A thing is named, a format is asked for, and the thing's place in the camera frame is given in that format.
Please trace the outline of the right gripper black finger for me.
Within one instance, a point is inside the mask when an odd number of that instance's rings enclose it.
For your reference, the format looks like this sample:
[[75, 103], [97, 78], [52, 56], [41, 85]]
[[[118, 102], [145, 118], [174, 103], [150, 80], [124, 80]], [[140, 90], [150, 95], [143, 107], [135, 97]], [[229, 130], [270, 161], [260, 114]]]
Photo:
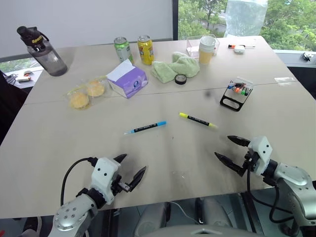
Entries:
[[227, 138], [231, 140], [233, 143], [242, 147], [248, 147], [248, 145], [250, 144], [250, 140], [239, 137], [239, 136], [228, 135]]
[[229, 169], [233, 170], [236, 172], [239, 176], [243, 176], [245, 173], [245, 169], [241, 166], [238, 166], [235, 164], [231, 159], [226, 157], [225, 155], [219, 154], [217, 152], [214, 153], [215, 156], [219, 159], [219, 161], [224, 164], [226, 167]]

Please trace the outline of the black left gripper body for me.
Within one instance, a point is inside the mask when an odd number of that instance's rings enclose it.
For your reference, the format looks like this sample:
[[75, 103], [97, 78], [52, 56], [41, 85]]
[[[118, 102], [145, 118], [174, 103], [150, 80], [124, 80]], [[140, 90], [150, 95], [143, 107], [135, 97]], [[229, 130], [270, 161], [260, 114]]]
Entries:
[[120, 193], [122, 191], [124, 191], [126, 193], [130, 192], [131, 187], [128, 184], [124, 183], [121, 180], [121, 175], [118, 174], [112, 181], [111, 191], [112, 191], [113, 195], [116, 196], [118, 193]]

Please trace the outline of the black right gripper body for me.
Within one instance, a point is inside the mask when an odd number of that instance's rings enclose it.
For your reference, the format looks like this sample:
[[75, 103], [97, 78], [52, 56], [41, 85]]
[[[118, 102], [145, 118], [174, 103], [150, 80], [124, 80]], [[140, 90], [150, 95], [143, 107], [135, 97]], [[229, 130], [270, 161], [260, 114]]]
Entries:
[[249, 149], [245, 155], [245, 171], [254, 171], [254, 168], [259, 159], [259, 154], [252, 149]]

